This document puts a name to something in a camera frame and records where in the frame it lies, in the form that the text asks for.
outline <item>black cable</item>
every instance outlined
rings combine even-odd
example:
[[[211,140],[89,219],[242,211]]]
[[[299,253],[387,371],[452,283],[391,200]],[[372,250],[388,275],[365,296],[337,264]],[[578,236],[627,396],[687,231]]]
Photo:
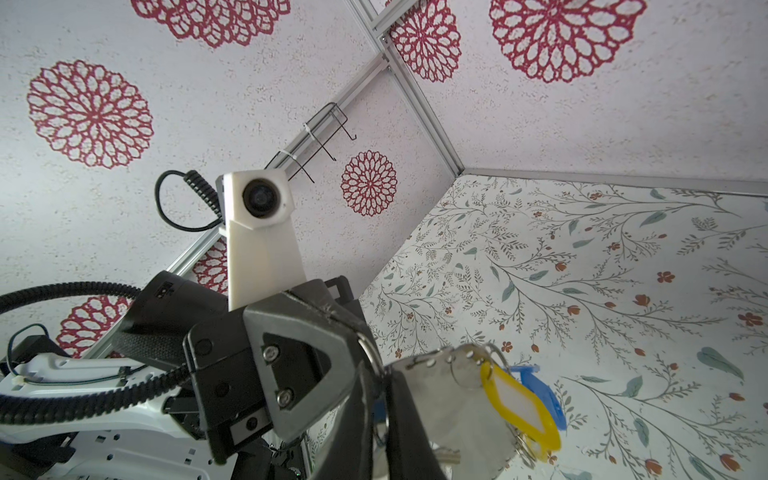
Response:
[[[306,438],[306,432],[302,433],[301,435],[299,435],[298,437],[296,437],[295,439],[291,440],[288,443],[282,442],[278,449],[275,449],[274,447],[270,447],[270,450],[272,450],[276,454],[287,452],[293,447],[299,445],[301,441],[304,440],[305,438]]]
[[[103,376],[99,379],[90,379],[90,380],[73,380],[71,382],[36,382],[34,380],[25,379],[24,383],[29,383],[30,385],[59,385],[59,386],[77,386],[77,385],[88,385],[91,383],[99,383],[103,382],[105,380],[116,380],[121,379],[124,377],[127,377],[129,375],[133,375],[134,373],[138,372],[139,370],[146,369],[149,365],[141,365],[136,367],[135,369],[128,370],[126,373],[117,373],[115,375],[109,375],[109,376]]]
[[[18,292],[6,293],[0,296],[0,313],[8,312],[20,306],[41,302],[54,298],[79,295],[119,295],[127,298],[136,298],[141,290],[136,287],[121,283],[108,282],[71,282],[56,283],[52,285],[36,286]],[[46,336],[48,329],[36,323],[26,326],[14,334],[12,340],[26,329],[40,326]],[[146,366],[140,366],[131,370],[135,373]],[[0,395],[0,424],[5,425],[32,425],[45,423],[71,422],[103,415],[120,409],[126,409],[139,403],[152,400],[163,395],[190,378],[189,369],[181,365],[169,370],[162,375],[152,377],[141,383],[134,384],[123,389],[110,390],[108,392],[93,393],[72,397],[36,397]],[[100,382],[102,379],[83,380],[83,382]]]
[[[53,300],[66,296],[112,295],[134,299],[141,292],[135,286],[112,282],[68,282],[33,286],[0,296],[0,313],[9,312],[31,303]]]
[[[181,177],[184,180],[184,183],[189,185],[192,190],[194,190],[194,193],[196,193],[198,197],[205,201],[208,207],[217,215],[218,218],[205,227],[185,227],[168,218],[165,212],[163,212],[163,207],[160,204],[160,187],[162,186],[163,181],[170,175],[177,175],[178,177]],[[214,188],[210,186],[208,182],[206,182],[205,179],[202,178],[200,174],[195,170],[189,170],[187,173],[180,172],[178,170],[167,170],[160,174],[160,176],[157,178],[157,182],[154,184],[154,203],[157,206],[157,213],[160,214],[160,218],[163,219],[163,222],[171,225],[175,229],[183,230],[185,232],[204,232],[214,228],[216,225],[222,222],[222,213],[219,205],[218,194]]]
[[[186,365],[122,389],[71,397],[28,398],[0,395],[0,424],[71,422],[116,412],[163,395],[190,378]]]
[[[13,364],[11,364],[11,350],[13,349],[13,341],[16,340],[16,336],[19,333],[24,332],[25,330],[29,330],[33,326],[39,326],[40,328],[43,329],[45,336],[47,336],[48,338],[51,338],[51,335],[48,334],[48,329],[45,328],[45,325],[43,325],[42,323],[32,323],[30,325],[27,325],[23,329],[19,330],[18,332],[14,333],[13,335],[11,335],[11,339],[8,341],[8,351],[5,354],[5,364],[8,366],[8,371],[13,372],[13,374],[16,376],[18,376],[18,372],[16,372],[16,368],[14,368]]]

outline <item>wall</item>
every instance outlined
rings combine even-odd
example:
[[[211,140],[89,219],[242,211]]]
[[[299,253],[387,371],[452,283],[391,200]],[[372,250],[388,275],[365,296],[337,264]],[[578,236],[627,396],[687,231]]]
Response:
[[[360,301],[385,363],[490,342],[510,364],[541,367],[568,429],[535,470],[476,452],[493,419],[462,422],[440,398],[419,397],[426,418],[441,412],[461,429],[466,444],[438,443],[460,448],[462,464],[483,455],[501,480],[764,478],[766,205],[465,175]],[[450,385],[440,395],[481,402]],[[317,425],[313,439],[328,431]]]
[[[419,5],[390,33],[467,168],[768,180],[765,2]]]
[[[280,0],[250,16],[160,5],[0,6],[1,291],[72,280],[145,284],[197,236],[158,217],[157,175],[195,168],[213,180],[263,167],[372,57],[341,2]],[[291,182],[307,273],[344,273],[357,292],[449,182],[389,79],[362,95],[348,112],[358,140],[334,139],[337,163],[313,160],[318,184]],[[386,155],[398,181],[389,208],[366,217],[347,207],[340,186],[361,151]],[[167,214],[209,222],[210,211],[173,180],[162,191]],[[86,300],[3,315],[0,342],[40,320],[80,354],[125,308]]]

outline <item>floral wallpaper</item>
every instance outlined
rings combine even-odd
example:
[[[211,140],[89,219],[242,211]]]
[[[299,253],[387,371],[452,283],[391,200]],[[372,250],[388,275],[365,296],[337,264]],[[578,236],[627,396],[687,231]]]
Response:
[[[82,60],[41,68],[29,82],[29,117],[54,151],[87,167],[128,165],[149,148],[152,115],[136,86]]]
[[[563,449],[500,478],[762,478],[767,266],[762,198],[468,175],[361,304],[386,361],[541,366]]]
[[[202,39],[212,48],[232,42],[246,46],[259,34],[271,35],[280,16],[290,13],[289,0],[131,0],[131,5],[179,40]]]

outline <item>leaf pattern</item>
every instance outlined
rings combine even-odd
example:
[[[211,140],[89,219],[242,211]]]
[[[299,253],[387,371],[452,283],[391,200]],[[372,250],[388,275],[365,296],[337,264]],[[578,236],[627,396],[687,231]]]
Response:
[[[512,459],[501,480],[760,478],[764,205],[464,175],[361,304],[385,361],[493,342],[510,364],[540,366],[568,422],[563,448],[534,471]]]
[[[648,432],[648,425],[645,425],[645,422],[643,422],[643,419],[635,419],[634,420],[634,427],[637,430],[637,437],[640,438],[640,443],[643,444],[643,447],[648,446],[648,442],[650,441]]]
[[[726,360],[725,357],[720,355],[720,353],[712,347],[705,346],[702,348],[701,351],[696,354],[696,358],[706,366],[723,370],[724,372],[731,373],[744,380],[744,374],[741,369]]]

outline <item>coiled cable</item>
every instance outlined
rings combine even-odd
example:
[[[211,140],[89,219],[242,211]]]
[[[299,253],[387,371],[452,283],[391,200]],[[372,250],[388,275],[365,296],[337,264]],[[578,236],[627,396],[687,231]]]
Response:
[[[185,227],[184,225],[179,225],[178,223],[168,218],[165,212],[163,212],[163,207],[160,203],[160,187],[162,186],[163,181],[165,181],[165,179],[170,175],[177,175],[178,177],[181,177],[181,179],[184,180],[184,183],[189,185],[194,193],[203,199],[205,204],[216,214],[218,218],[204,227]],[[204,232],[214,228],[216,225],[222,222],[223,215],[221,213],[219,195],[216,193],[216,189],[214,189],[208,182],[206,182],[205,179],[195,170],[189,170],[187,173],[180,172],[178,170],[167,170],[160,174],[160,176],[157,178],[157,182],[154,184],[154,203],[157,206],[157,213],[160,214],[160,218],[163,219],[163,222],[171,225],[175,229],[183,230],[185,232]]]
[[[0,296],[0,313],[9,312],[20,306],[64,298],[66,296],[112,295],[134,299],[141,289],[123,283],[112,282],[68,282],[33,286],[18,292]]]
[[[66,296],[113,295],[135,299],[140,291],[135,286],[122,283],[53,283],[0,296],[0,313],[31,303]],[[47,336],[48,331],[44,327],[43,330]],[[116,412],[163,395],[185,383],[189,378],[189,369],[186,365],[181,365],[145,382],[91,395],[42,398],[0,395],[0,424],[32,425],[71,422]]]
[[[189,378],[189,369],[182,365],[147,381],[109,392],[34,399],[0,395],[0,424],[40,425],[89,419],[152,400]]]

